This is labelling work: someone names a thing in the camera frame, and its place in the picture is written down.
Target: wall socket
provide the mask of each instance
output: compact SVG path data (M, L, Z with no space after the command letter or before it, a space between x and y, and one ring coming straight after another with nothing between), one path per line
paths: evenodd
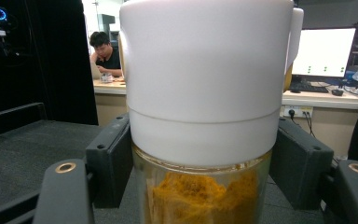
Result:
M290 110L295 111L295 118L305 118L305 114L303 112L305 113L309 112L310 114L308 115L308 117L312 118L312 112L313 112L312 106L286 105L283 110L283 116L290 118L290 114L289 114Z

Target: desk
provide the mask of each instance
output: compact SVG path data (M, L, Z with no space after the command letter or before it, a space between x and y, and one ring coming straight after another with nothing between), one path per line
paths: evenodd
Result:
M94 80L98 121L101 126L128 112L125 85L122 84L124 83L101 83L100 80ZM287 91L282 96L282 109L285 105L313 106L312 130L315 136L331 147L336 156L347 156L353 128L358 119L358 95L348 92L344 92L343 96L335 96L331 93ZM295 118L295 121L304 130L310 129L305 119Z
M40 188L45 170L66 159L81 159L86 146L102 130L99 126L38 121L0 134L0 205ZM94 209L96 224L140 223L134 172L120 208ZM262 224L322 224L322 213L295 211L270 178Z
M114 78L111 83L102 83L101 80L93 80L93 83L100 126L105 126L115 117L128 112L123 77Z
M282 96L281 116L285 105L313 106L312 130L316 138L331 147L335 156L345 157L358 119L358 95L344 92L343 96L329 93L287 91ZM309 125L303 118L295 118L304 130Z

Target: transparent container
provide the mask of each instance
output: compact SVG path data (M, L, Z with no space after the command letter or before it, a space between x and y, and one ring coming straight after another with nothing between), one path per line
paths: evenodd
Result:
M132 144L141 223L257 223L271 151L225 167L167 163Z

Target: black panel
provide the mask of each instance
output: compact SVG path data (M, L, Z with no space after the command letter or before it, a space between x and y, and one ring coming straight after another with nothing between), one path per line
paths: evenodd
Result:
M44 103L48 119L98 124L80 0L0 1L0 111Z

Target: computer monitor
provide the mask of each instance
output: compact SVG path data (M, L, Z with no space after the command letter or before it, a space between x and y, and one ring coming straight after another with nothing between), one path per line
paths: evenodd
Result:
M293 79L344 77L355 29L302 30Z

